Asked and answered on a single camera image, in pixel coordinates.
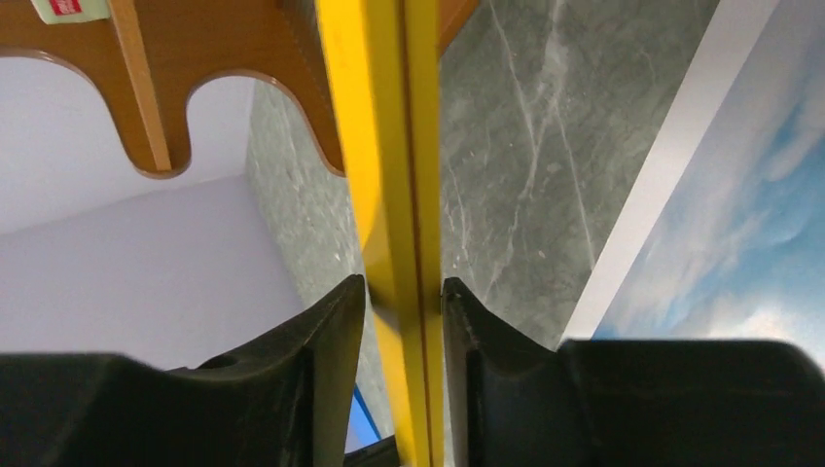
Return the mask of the building and sky photo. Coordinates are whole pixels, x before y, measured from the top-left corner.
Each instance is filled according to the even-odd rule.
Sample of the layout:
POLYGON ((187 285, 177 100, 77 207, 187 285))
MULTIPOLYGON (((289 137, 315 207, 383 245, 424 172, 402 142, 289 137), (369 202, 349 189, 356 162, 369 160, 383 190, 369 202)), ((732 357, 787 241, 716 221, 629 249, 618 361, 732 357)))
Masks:
POLYGON ((824 360, 824 5, 723 1, 563 333, 824 360))

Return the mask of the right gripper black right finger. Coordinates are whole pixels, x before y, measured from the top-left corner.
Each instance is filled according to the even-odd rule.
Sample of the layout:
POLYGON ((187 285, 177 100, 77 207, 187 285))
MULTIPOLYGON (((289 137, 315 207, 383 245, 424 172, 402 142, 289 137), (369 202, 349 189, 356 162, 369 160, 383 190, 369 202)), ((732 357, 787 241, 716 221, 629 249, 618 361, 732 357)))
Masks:
POLYGON ((459 466, 820 466, 824 376, 781 341, 578 341, 550 350, 445 281, 459 466))

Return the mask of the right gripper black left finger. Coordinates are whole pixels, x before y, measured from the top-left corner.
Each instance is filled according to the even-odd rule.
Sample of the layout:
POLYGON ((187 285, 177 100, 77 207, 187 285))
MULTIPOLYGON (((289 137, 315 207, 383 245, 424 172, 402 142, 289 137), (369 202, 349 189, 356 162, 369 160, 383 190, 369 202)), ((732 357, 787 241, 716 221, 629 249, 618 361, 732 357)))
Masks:
POLYGON ((366 306, 352 274, 194 369, 118 354, 5 354, 5 466, 340 466, 366 306))

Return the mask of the yellow wooden picture frame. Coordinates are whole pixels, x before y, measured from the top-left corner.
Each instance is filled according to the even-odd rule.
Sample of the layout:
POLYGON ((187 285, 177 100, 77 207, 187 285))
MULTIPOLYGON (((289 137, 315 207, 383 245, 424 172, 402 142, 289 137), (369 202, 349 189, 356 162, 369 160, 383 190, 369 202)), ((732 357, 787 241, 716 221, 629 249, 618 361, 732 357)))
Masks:
POLYGON ((440 466, 439 6, 320 1, 316 13, 398 452, 440 466))

